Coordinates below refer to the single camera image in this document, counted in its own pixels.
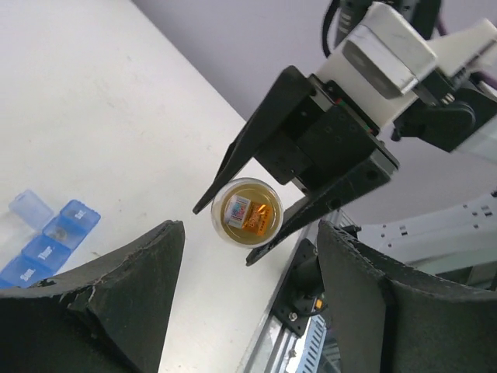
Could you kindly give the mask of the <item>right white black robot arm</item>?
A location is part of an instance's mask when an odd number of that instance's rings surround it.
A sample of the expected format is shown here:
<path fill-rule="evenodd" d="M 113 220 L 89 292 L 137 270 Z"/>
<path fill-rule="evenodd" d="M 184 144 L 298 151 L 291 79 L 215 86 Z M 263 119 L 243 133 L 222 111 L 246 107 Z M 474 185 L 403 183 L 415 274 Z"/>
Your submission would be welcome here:
<path fill-rule="evenodd" d="M 418 138 L 445 152 L 486 139 L 496 28 L 445 34 L 439 1 L 333 1 L 321 26 L 325 63 L 288 66 L 229 145 L 193 213 L 253 265 L 327 213 L 387 184 L 398 160 L 380 141 Z"/>

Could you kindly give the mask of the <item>blue weekly pill organizer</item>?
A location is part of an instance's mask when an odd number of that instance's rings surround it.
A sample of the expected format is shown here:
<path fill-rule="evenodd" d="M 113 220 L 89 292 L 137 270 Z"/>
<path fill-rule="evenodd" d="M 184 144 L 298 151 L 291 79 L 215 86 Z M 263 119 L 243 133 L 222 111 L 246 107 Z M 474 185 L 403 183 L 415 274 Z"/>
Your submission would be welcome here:
<path fill-rule="evenodd" d="M 9 211 L 35 236 L 1 269 L 2 289 L 27 288 L 55 275 L 101 219 L 97 211 L 75 199 L 55 213 L 32 190 L 18 194 Z"/>

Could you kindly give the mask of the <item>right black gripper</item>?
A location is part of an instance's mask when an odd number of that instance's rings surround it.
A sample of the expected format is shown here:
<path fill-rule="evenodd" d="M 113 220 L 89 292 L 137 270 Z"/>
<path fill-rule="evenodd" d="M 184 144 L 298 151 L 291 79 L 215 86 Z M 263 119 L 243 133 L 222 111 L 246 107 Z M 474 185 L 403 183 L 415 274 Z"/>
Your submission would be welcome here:
<path fill-rule="evenodd" d="M 309 193 L 284 212 L 276 236 L 247 255 L 249 267 L 304 226 L 390 181 L 399 162 L 378 135 L 379 127 L 335 82 L 306 78 L 289 66 L 228 146 L 193 213 L 199 214 L 254 156 L 278 183 L 292 182 Z M 376 153 L 386 159 L 368 159 Z"/>

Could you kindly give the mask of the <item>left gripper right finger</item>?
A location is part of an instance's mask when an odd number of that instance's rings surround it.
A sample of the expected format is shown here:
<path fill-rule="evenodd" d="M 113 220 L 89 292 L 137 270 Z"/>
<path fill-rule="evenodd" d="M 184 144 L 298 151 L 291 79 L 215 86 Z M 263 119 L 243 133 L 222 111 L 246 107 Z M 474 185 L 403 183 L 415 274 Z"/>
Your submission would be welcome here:
<path fill-rule="evenodd" d="M 423 273 L 320 221 L 344 372 L 494 372 L 496 293 Z"/>

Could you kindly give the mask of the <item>clear bottle with orange pills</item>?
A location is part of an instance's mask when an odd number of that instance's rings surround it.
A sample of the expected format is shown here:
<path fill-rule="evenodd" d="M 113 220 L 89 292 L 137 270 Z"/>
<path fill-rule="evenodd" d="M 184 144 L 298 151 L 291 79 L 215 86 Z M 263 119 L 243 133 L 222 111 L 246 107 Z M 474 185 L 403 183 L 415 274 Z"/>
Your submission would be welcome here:
<path fill-rule="evenodd" d="M 270 185 L 245 177 L 221 188 L 210 206 L 210 216 L 224 241 L 253 249 L 276 237 L 283 225 L 283 205 Z"/>

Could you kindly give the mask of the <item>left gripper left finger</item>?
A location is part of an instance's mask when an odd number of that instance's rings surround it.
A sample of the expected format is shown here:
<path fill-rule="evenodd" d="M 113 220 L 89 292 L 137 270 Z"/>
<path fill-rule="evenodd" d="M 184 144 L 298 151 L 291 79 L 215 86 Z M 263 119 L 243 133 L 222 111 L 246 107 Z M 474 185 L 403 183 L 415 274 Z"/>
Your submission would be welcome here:
<path fill-rule="evenodd" d="M 185 245 L 181 221 L 1 292 L 3 372 L 156 372 Z"/>

